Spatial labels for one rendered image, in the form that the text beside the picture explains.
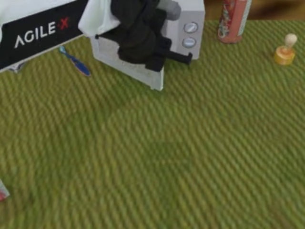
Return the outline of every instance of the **white and red object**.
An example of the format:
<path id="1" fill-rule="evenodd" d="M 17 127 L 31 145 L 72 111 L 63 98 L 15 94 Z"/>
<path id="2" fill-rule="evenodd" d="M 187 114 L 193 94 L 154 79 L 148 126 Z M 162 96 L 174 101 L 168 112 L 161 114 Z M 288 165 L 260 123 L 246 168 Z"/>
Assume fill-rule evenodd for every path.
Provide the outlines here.
<path id="1" fill-rule="evenodd" d="M 0 180 L 0 202 L 4 201 L 9 196 L 10 196 L 9 191 L 6 189 L 3 182 Z"/>

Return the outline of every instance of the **blue brush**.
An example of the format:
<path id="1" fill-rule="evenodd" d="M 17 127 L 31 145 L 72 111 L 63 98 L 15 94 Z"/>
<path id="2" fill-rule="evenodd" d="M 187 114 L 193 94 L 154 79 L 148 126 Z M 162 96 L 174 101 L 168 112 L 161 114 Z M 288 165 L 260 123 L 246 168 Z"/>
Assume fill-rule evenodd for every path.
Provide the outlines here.
<path id="1" fill-rule="evenodd" d="M 78 59 L 76 59 L 74 56 L 71 56 L 70 54 L 67 53 L 65 47 L 60 46 L 59 47 L 59 51 L 64 54 L 66 57 L 68 57 L 72 63 L 74 64 L 74 66 L 85 76 L 90 76 L 90 71 L 89 69 L 82 63 L 80 62 Z"/>

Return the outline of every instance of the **red x letter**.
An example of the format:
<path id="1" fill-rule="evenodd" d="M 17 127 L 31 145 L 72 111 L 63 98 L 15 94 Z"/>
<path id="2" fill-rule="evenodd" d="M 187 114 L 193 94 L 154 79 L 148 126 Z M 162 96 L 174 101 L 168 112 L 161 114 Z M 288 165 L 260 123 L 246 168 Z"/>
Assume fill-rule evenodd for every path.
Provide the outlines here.
<path id="1" fill-rule="evenodd" d="M 68 28 L 68 19 L 69 17 L 65 17 L 64 19 L 61 19 L 61 23 L 58 25 L 60 30 Z"/>

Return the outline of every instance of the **green tablecloth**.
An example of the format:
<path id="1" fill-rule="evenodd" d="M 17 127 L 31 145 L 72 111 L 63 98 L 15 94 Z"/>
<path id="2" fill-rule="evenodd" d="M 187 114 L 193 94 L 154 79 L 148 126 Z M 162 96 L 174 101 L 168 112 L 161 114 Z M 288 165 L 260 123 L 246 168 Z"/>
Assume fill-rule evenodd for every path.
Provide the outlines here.
<path id="1" fill-rule="evenodd" d="M 0 229 L 303 229 L 305 24 L 249 21 L 240 44 L 205 24 L 201 58 L 165 88 L 66 46 L 0 74 Z M 292 66 L 273 63 L 287 33 Z"/>

